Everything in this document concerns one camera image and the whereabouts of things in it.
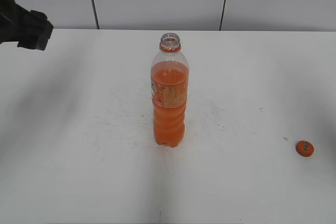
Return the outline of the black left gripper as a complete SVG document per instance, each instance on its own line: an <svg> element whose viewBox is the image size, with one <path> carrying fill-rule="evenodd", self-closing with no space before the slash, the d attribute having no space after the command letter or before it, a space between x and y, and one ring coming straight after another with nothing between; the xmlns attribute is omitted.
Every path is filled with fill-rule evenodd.
<svg viewBox="0 0 336 224"><path fill-rule="evenodd" d="M53 29L44 13L28 11L15 0L1 0L1 43L17 42L18 47L44 51Z"/></svg>

